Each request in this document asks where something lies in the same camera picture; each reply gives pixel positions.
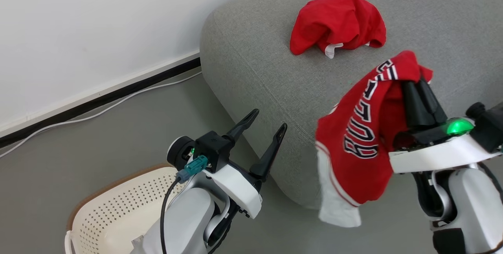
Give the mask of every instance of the red garment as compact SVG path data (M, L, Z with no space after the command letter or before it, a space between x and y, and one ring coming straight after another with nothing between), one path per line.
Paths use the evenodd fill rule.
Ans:
M368 73L318 120L317 147L330 159L334 188L352 206L383 194L393 172L388 152L395 135L407 130L400 81L418 82L421 74L427 81L433 77L413 52L401 52Z
M381 14L366 0L313 0L300 9L290 50L300 55L318 44L323 52L331 48L333 57L334 48L353 50L367 43L378 48L385 42Z

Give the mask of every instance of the white baseboard trim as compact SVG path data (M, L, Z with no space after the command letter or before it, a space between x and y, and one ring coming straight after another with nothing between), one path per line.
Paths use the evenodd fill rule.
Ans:
M197 58L199 58L199 49L194 52L188 53L182 57L178 57L177 59L173 59L165 63L162 63L158 66L153 66L152 68L143 70L139 73L122 77L113 82L110 82L109 84L105 84L98 89L86 91L79 95L75 95L67 100L63 100L55 105L52 105L51 107L45 110L39 111L38 113L30 114L23 118L19 118L7 124L1 125L0 137L9 135L25 127L29 127L30 125L36 124L42 120L48 119L64 111L68 111L69 109L82 105L85 102L94 100L102 95L111 93L115 90L121 89L135 82L147 79L149 77L162 73L163 71L169 70L171 68L174 68L176 66L179 66L183 63L186 63L188 61Z

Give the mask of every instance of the white perforated basket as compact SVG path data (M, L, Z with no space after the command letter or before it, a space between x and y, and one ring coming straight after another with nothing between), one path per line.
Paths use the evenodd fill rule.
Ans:
M174 182L176 169L168 164L138 172L84 199L68 220L65 252L72 254L129 254L132 240L158 220L162 199ZM168 202L184 185L178 185Z

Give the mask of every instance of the cable connector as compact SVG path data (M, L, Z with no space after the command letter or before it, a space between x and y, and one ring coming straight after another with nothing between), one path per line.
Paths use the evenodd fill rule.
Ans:
M176 177L180 178L180 183L184 183L195 174L202 172L208 166L208 158L200 155L190 163L185 165L183 170L177 172Z

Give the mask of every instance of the gray sofa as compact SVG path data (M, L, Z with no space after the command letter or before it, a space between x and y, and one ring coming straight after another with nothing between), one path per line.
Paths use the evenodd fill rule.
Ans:
M289 50L298 11L310 0L233 0L207 18L201 37L203 75L230 116L261 113L245 137L258 155L282 122L289 129L272 176L292 200L319 206L314 134L317 120L377 64L413 50L435 71L432 88L448 116L474 102L503 99L501 0L368 0L387 27L382 48Z

